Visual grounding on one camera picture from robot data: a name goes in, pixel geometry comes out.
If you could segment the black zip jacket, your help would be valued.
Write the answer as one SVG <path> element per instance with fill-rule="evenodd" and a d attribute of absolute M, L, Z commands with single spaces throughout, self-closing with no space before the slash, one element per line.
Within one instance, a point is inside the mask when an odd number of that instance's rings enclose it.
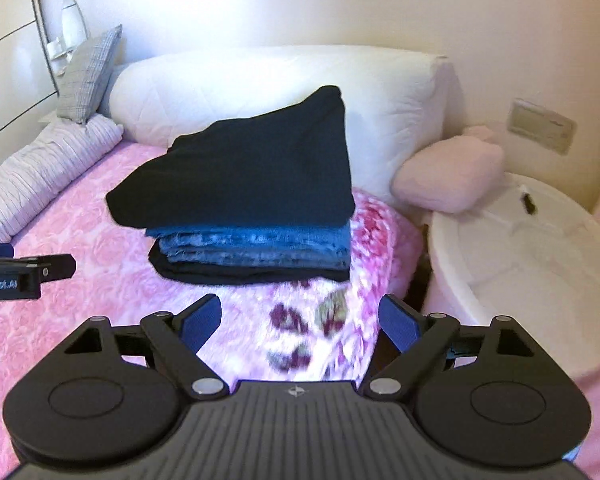
<path fill-rule="evenodd" d="M 355 210 L 339 88 L 253 118 L 215 122 L 178 136 L 106 203 L 117 224 L 344 226 Z"/>

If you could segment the folded black garment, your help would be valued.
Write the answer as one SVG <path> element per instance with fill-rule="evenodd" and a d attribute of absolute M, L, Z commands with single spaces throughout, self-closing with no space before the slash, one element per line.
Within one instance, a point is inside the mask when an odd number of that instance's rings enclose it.
<path fill-rule="evenodd" d="M 155 242 L 148 252 L 148 261 L 156 272 L 168 280 L 194 285 L 242 286 L 285 282 L 306 282 L 314 278 L 343 283 L 350 280 L 350 269 L 302 269 L 279 266 L 219 266 L 196 262 L 170 262 Z"/>

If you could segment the pink rose bedsheet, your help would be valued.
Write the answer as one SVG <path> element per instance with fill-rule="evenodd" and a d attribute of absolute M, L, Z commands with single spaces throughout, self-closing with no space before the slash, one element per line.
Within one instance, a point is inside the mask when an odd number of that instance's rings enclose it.
<path fill-rule="evenodd" d="M 208 288 L 167 280 L 149 263 L 152 239 L 118 226 L 105 196 L 158 148 L 123 142 L 68 186 L 15 239 L 17 255 L 69 254 L 72 278 L 46 283 L 37 300 L 0 301 L 0 478 L 18 460 L 2 405 L 16 382 L 87 318 L 136 325 L 152 312 L 178 312 Z M 229 384 L 359 382 L 370 365 L 382 296 L 406 293 L 422 236 L 381 200 L 353 194 L 351 278 L 256 286 L 216 286 L 222 322 L 200 357 Z"/>

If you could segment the folded blue jeans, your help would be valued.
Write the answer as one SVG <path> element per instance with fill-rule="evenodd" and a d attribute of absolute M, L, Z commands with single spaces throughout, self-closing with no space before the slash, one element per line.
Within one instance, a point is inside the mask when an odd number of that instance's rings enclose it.
<path fill-rule="evenodd" d="M 180 226 L 150 228 L 170 263 L 219 266 L 286 266 L 346 270 L 350 266 L 351 229 L 341 226 Z"/>

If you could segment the white round nightstand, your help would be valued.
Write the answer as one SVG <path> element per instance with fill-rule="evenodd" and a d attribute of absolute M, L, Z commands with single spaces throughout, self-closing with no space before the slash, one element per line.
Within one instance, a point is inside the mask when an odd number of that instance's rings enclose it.
<path fill-rule="evenodd" d="M 522 191 L 538 211 L 524 212 Z M 551 186 L 506 174 L 475 206 L 432 215 L 422 310 L 514 318 L 571 377 L 600 370 L 600 225 Z"/>

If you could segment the pink plush pillow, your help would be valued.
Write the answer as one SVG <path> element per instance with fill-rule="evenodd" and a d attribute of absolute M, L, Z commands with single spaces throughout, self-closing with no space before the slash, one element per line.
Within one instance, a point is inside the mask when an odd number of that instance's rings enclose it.
<path fill-rule="evenodd" d="M 486 126 L 434 142 L 407 159 L 394 174 L 390 191 L 402 205 L 444 214 L 474 206 L 505 172 L 505 151 Z"/>

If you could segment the small black item on nightstand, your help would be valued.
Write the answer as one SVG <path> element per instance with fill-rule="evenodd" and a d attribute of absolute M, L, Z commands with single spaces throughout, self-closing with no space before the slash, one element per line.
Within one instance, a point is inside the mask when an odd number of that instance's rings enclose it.
<path fill-rule="evenodd" d="M 522 191 L 520 193 L 520 200 L 522 206 L 524 206 L 524 212 L 529 216 L 534 216 L 538 211 L 538 208 L 536 208 L 535 202 L 531 194 L 529 192 Z"/>

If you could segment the white sliding wardrobe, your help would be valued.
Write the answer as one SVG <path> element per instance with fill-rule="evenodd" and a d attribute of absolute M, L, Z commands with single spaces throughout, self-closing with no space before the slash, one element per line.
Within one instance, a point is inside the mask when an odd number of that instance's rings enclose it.
<path fill-rule="evenodd" d="M 34 140 L 57 102 L 38 0 L 0 0 L 0 165 Z"/>

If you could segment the white quilted headboard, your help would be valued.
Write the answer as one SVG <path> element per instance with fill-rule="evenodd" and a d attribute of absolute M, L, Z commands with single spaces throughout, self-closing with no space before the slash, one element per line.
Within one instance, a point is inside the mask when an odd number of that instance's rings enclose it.
<path fill-rule="evenodd" d="M 119 65 L 99 111 L 125 139 L 166 148 L 221 119 L 249 118 L 336 86 L 346 108 L 352 183 L 400 205 L 390 182 L 407 159 L 442 139 L 458 96 L 443 55 L 370 46 L 193 50 Z"/>

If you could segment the grey checked pillow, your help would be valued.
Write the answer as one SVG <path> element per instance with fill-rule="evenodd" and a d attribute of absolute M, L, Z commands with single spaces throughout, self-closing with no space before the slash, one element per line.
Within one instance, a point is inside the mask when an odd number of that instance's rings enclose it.
<path fill-rule="evenodd" d="M 87 39 L 74 50 L 58 87 L 59 118 L 85 124 L 95 114 L 114 69 L 122 29 L 118 25 Z"/>

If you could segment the oval mirror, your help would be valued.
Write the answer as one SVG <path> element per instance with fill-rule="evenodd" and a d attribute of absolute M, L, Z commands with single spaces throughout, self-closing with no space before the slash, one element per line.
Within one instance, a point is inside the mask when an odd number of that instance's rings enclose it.
<path fill-rule="evenodd" d="M 60 20 L 62 41 L 68 51 L 87 40 L 88 31 L 76 0 L 62 0 Z"/>

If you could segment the beige wall panel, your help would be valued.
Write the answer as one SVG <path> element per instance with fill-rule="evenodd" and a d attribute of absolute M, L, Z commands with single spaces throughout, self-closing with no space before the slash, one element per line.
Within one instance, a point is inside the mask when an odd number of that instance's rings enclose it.
<path fill-rule="evenodd" d="M 523 99 L 514 99 L 506 128 L 558 155 L 567 155 L 577 130 L 570 118 Z"/>

